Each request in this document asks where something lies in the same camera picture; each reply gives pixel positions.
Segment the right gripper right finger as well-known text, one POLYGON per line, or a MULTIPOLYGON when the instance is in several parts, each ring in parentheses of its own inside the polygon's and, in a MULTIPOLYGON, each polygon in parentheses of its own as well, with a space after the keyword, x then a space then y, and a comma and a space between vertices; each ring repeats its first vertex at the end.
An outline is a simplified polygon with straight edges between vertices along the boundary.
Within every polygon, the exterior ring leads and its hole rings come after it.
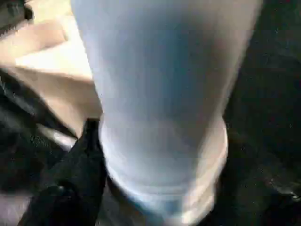
POLYGON ((301 178, 262 146, 231 135, 213 226, 299 226, 301 178))

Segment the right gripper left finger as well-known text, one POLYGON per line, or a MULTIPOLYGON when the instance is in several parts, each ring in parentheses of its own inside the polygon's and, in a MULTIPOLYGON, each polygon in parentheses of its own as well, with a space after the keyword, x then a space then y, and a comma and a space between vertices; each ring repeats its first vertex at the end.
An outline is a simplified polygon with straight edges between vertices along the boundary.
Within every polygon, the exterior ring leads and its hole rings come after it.
POLYGON ((73 148, 41 180, 23 214, 24 226, 93 226, 107 172, 99 120, 87 119, 73 148))

